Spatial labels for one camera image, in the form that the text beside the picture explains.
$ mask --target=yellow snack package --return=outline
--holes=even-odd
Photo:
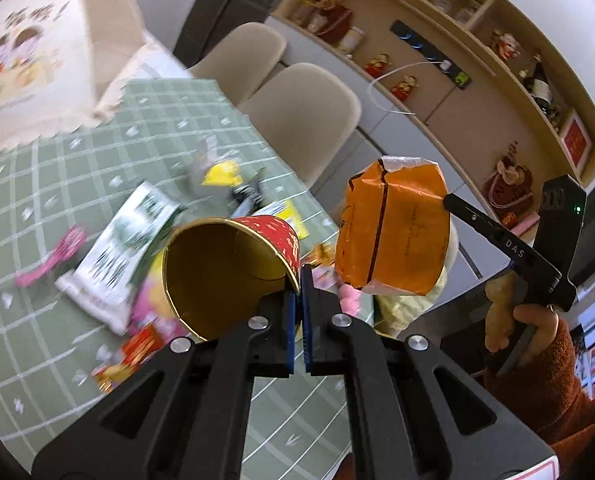
[[[368,294],[428,294],[445,264],[450,215],[439,166],[384,156],[346,189],[335,270]]]
[[[293,231],[296,232],[300,240],[308,236],[308,229],[306,229],[298,210],[290,199],[271,202],[269,205],[253,213],[253,216],[258,215],[273,215],[282,218],[287,224],[293,227]]]
[[[203,186],[241,186],[242,176],[240,167],[235,160],[224,160],[210,167],[207,171]]]

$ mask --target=orange plastic bag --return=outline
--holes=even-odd
[[[434,162],[384,156],[350,179],[335,270],[369,294],[427,294],[447,255],[447,185]]]

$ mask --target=human hand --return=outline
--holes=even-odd
[[[509,345],[515,329],[515,321],[535,325],[535,335],[528,348],[519,358],[517,366],[528,364],[536,355],[546,350],[555,339],[559,317],[551,308],[537,304],[523,304],[513,308],[513,288],[517,274],[508,272],[486,283],[485,291],[493,301],[486,315],[486,338],[484,344],[490,352],[497,352]]]

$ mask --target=wooden shelf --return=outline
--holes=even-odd
[[[364,30],[364,40],[353,52],[353,60],[305,29],[294,25],[288,17],[303,0],[281,0],[273,15],[289,27],[299,30],[322,48],[341,60],[366,81],[371,77],[364,65],[380,52],[390,55],[393,68],[410,66],[408,75],[420,81],[406,106],[388,89],[396,85],[404,73],[386,77],[375,85],[392,104],[403,111],[414,111],[410,119],[423,131],[442,155],[453,165],[471,191],[494,216],[481,189],[495,167],[497,158],[510,142],[519,142],[519,161],[532,172],[532,191],[538,197],[546,180],[570,174],[583,187],[595,184],[595,107],[583,85],[564,58],[542,32],[507,0],[477,0],[482,6],[466,24],[437,8],[430,0],[342,0],[353,11],[353,25]],[[412,66],[420,60],[418,51],[407,46],[390,32],[391,24],[401,20],[446,53],[462,68],[472,82],[464,91],[455,88],[444,74],[431,65]],[[521,59],[503,62],[487,44],[491,24],[512,33],[524,47]],[[566,153],[558,133],[546,119],[515,73],[522,63],[528,65],[529,52],[543,53],[545,69],[552,79],[555,102],[563,112],[575,108],[594,143],[591,157],[581,174]],[[536,227],[522,238],[532,241]]]
[[[273,12],[271,14],[271,16],[273,16],[273,18],[275,18],[276,20],[284,23],[288,27],[291,27],[291,28],[294,28],[295,30],[300,31],[300,33],[304,34],[305,36],[310,38],[312,41],[317,43],[319,46],[321,46],[322,48],[324,48],[325,50],[327,50],[328,52],[333,54],[335,57],[337,57],[337,59],[339,59],[341,62],[345,63],[346,65],[348,65],[357,74],[361,75],[364,79],[366,79],[367,83],[370,83],[373,81],[372,76],[367,74],[362,67],[360,67],[359,65],[354,63],[351,59],[344,56],[343,54],[340,54],[340,52],[336,48],[332,47],[330,44],[326,43],[325,41],[322,41],[316,35],[311,34],[311,32],[306,30],[306,28],[299,27],[298,25],[293,23],[288,18],[286,18],[280,14],[277,14],[275,12]],[[375,89],[378,90],[384,97],[386,97],[389,101],[391,101],[392,104],[394,104],[396,107],[398,107],[403,112],[408,112],[408,113],[411,112],[411,110],[409,108],[407,108],[397,97],[395,97],[393,94],[391,94],[391,92],[389,92],[389,90],[385,86],[381,85],[380,83],[377,83],[375,85]],[[439,152],[455,168],[455,170],[459,173],[460,177],[462,177],[462,179],[466,182],[466,184],[470,188],[473,195],[475,195],[475,197],[482,204],[482,207],[484,207],[487,215],[490,216],[491,218],[497,219],[497,216],[495,216],[495,212],[493,211],[493,208],[489,205],[487,199],[484,197],[484,194],[479,189],[479,187],[476,185],[476,183],[473,181],[473,179],[466,173],[462,164],[460,164],[457,160],[455,160],[455,158],[446,149],[446,147],[444,147],[444,145],[440,142],[440,140],[433,134],[433,132],[431,132],[429,127],[425,123],[420,121],[418,116],[410,115],[410,116],[408,116],[408,118],[410,120],[412,120],[418,128],[420,128],[420,130],[429,138],[429,140],[435,145],[435,147],[439,150]]]
[[[451,38],[469,56],[485,66],[497,88],[511,101],[517,112],[530,125],[534,135],[548,153],[561,173],[568,173],[578,179],[575,168],[564,152],[555,129],[546,119],[529,92],[513,75],[509,67],[495,53],[484,45],[474,34],[466,30],[451,16],[442,12],[428,0],[398,0],[409,10],[418,11],[434,27]]]

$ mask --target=white cabinet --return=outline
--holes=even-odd
[[[480,211],[486,214],[481,203],[475,198],[475,195],[471,193],[471,190],[466,184],[454,192],[460,198],[466,200],[469,204],[477,207]],[[455,217],[453,217],[453,224],[457,230],[460,244],[465,248],[469,258],[471,258],[477,267],[477,270],[480,271],[485,280],[509,264],[509,259],[504,253],[488,243],[486,238],[476,233],[468,224]]]
[[[382,155],[359,133],[354,132],[353,136],[359,137],[359,143],[353,153],[341,163],[320,189],[313,194],[330,215],[335,212],[338,204],[344,200],[344,192],[349,179],[355,174],[361,173],[362,170],[370,166]]]
[[[272,16],[266,18],[264,23],[277,30],[286,38],[287,48],[284,51],[282,60],[287,65],[303,62],[315,63],[317,58],[324,52],[324,48],[319,46],[315,41]]]
[[[386,155],[420,156],[437,162],[447,181],[449,192],[455,191],[464,184],[464,180],[450,165],[413,121],[403,114],[387,114],[369,137],[386,153]]]
[[[362,104],[362,115],[359,118],[359,127],[365,132],[368,133],[373,130],[384,116],[388,114],[386,110],[391,110],[393,108],[391,101],[384,97],[378,90],[372,89],[372,95],[377,104],[379,104],[381,108],[386,108],[386,110],[375,106],[375,103],[367,94],[369,81],[327,50],[322,51],[322,54],[317,58],[315,64],[338,76],[346,86],[355,92]]]

